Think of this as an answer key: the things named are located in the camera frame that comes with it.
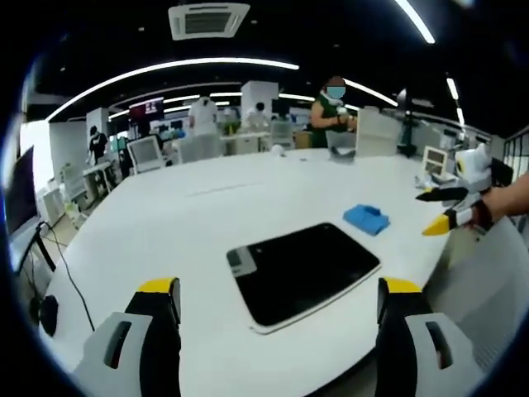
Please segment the person's right hand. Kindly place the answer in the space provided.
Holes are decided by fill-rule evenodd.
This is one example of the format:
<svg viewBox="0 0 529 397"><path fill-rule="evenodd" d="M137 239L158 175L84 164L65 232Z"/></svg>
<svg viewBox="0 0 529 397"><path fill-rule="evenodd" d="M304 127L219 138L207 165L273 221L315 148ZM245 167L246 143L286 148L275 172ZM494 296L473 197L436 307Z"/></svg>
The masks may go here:
<svg viewBox="0 0 529 397"><path fill-rule="evenodd" d="M503 217L516 217L528 212L528 201L522 190L514 185L491 188L482 196L484 206L488 210L491 223Z"/></svg>

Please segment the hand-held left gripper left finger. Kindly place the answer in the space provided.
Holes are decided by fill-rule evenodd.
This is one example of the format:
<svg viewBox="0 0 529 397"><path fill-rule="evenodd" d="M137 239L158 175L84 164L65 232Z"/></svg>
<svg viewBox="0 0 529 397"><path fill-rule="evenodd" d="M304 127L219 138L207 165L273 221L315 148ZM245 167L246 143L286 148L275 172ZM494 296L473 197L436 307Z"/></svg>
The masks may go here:
<svg viewBox="0 0 529 397"><path fill-rule="evenodd" d="M86 396L180 396L180 281L145 282L88 337L73 371Z"/></svg>

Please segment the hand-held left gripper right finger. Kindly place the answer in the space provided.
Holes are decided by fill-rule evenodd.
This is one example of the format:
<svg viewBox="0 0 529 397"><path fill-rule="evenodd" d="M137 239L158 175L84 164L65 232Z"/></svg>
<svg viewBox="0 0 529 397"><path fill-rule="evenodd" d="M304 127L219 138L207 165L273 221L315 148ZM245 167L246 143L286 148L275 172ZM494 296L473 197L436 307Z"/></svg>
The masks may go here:
<svg viewBox="0 0 529 397"><path fill-rule="evenodd" d="M379 278L375 344L377 396L469 396L484 373L473 343L421 288Z"/></svg>

